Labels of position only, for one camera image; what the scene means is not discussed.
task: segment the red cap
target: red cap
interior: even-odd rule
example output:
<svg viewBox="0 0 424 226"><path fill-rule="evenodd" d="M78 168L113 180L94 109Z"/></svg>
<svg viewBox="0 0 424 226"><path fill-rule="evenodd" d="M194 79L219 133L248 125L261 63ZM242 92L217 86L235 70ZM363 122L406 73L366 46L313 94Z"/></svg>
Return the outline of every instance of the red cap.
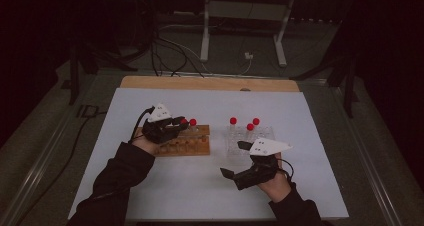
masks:
<svg viewBox="0 0 424 226"><path fill-rule="evenodd" d="M258 118L254 118L253 119L253 124L254 125L259 125L260 120Z"/></svg>
<svg viewBox="0 0 424 226"><path fill-rule="evenodd" d="M253 126L253 124L248 124L246 128L247 130L252 131L255 128L255 126Z"/></svg>
<svg viewBox="0 0 424 226"><path fill-rule="evenodd" d="M190 119L190 126L196 126L197 121L196 119Z"/></svg>
<svg viewBox="0 0 424 226"><path fill-rule="evenodd" d="M235 117L230 118L230 124L236 124L237 123L237 119Z"/></svg>

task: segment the person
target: person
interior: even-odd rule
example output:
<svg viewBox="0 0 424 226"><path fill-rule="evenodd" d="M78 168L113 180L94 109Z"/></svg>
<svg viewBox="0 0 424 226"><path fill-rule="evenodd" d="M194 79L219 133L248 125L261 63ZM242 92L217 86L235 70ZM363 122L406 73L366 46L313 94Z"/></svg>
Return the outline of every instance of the person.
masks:
<svg viewBox="0 0 424 226"><path fill-rule="evenodd" d="M130 188L141 183L155 161L159 145L138 136L132 143L122 142L114 158L97 176L91 196L81 201L68 226L124 225ZM277 173L268 182L258 185L271 199L269 203L281 225L324 225L315 203L304 201L296 184Z"/></svg>

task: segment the dark background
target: dark background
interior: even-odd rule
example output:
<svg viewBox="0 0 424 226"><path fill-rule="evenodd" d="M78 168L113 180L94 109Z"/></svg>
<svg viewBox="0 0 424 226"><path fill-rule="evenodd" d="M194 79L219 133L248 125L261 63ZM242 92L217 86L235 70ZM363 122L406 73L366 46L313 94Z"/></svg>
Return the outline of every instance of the dark background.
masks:
<svg viewBox="0 0 424 226"><path fill-rule="evenodd" d="M117 2L125 10L131 0ZM279 0L257 0L278 2ZM292 17L341 23L325 60L359 53L357 75L390 129L417 181L424 161L424 0L296 0ZM155 0L158 11L199 13L203 0ZM0 0L1 138L3 145L57 82L69 39L116 47L119 22L104 0Z"/></svg>

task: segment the hand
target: hand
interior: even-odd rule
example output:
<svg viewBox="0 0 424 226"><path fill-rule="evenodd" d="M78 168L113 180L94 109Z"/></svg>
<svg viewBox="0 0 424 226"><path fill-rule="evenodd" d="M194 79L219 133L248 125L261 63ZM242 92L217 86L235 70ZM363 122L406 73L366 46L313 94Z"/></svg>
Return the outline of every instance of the hand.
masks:
<svg viewBox="0 0 424 226"><path fill-rule="evenodd" d="M281 153L275 154L275 157L277 159L281 159ZM290 184L284 173L281 171L278 171L273 179L265 183L260 183L258 186L274 203L278 203L283 200L291 191Z"/></svg>
<svg viewBox="0 0 424 226"><path fill-rule="evenodd" d="M132 145L141 148L142 150L148 152L151 155L155 155L160 148L159 144L152 143L142 135L137 135L136 138L133 140Z"/></svg>

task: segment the dark jacket sleeve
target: dark jacket sleeve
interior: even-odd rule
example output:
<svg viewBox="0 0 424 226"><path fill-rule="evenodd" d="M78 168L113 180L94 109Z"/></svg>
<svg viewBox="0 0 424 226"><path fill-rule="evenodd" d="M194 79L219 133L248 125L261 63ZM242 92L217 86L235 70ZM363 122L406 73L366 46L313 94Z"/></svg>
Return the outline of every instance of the dark jacket sleeve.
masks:
<svg viewBox="0 0 424 226"><path fill-rule="evenodd" d="M130 188L146 178L154 161L144 150L121 143L94 181L92 195L78 204L67 225L124 225Z"/></svg>
<svg viewBox="0 0 424 226"><path fill-rule="evenodd" d="M291 183L291 192L280 202L270 202L272 211L281 225L315 226L324 225L314 201L304 201L296 190L296 184Z"/></svg>

